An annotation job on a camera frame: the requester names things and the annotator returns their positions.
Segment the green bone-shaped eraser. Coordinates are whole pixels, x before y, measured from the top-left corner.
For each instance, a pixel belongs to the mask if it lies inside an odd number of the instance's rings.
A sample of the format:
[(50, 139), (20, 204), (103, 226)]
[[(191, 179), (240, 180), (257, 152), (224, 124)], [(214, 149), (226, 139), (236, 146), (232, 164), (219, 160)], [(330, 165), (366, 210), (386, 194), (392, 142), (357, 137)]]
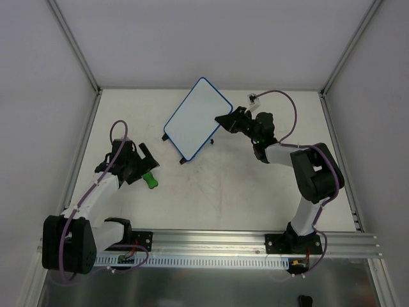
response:
[(152, 172), (147, 172), (142, 176), (142, 179), (146, 182), (150, 189), (154, 189), (158, 186), (158, 181), (153, 176)]

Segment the blue-framed whiteboard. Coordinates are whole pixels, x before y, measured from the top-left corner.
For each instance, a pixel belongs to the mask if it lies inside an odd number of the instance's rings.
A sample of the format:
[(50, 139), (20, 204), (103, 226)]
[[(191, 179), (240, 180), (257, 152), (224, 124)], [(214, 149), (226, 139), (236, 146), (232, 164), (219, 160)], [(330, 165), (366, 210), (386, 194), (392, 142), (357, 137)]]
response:
[(189, 162), (220, 127), (215, 117), (232, 112), (232, 103), (207, 78), (201, 77), (168, 119), (163, 131), (181, 157)]

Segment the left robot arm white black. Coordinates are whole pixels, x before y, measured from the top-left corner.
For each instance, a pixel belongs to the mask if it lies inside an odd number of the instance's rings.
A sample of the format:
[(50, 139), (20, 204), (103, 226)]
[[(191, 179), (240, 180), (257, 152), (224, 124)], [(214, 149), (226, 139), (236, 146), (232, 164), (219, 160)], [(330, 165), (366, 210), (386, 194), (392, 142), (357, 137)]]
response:
[(108, 250), (149, 252), (151, 233), (135, 232), (130, 220), (108, 217), (95, 228), (93, 223), (123, 184), (143, 179), (150, 189), (158, 186), (152, 170), (159, 163), (144, 143), (115, 139), (111, 152), (95, 168), (92, 181), (76, 203), (43, 223), (42, 266), (48, 270), (87, 274), (98, 253)]

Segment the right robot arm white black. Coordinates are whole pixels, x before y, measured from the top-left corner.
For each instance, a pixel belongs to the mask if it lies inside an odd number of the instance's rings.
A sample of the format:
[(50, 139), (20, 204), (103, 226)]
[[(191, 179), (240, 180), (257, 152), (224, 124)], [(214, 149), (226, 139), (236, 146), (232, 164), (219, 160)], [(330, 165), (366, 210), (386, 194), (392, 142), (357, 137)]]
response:
[(316, 223), (324, 206), (332, 201), (344, 186), (343, 175), (328, 147), (315, 145), (286, 145), (274, 134), (273, 114), (261, 112), (255, 118), (244, 107), (231, 114), (217, 116), (215, 121), (226, 131), (241, 132), (250, 138), (254, 155), (266, 164), (280, 164), (293, 169), (300, 203), (286, 231), (272, 246), (279, 250), (300, 253), (316, 235)]

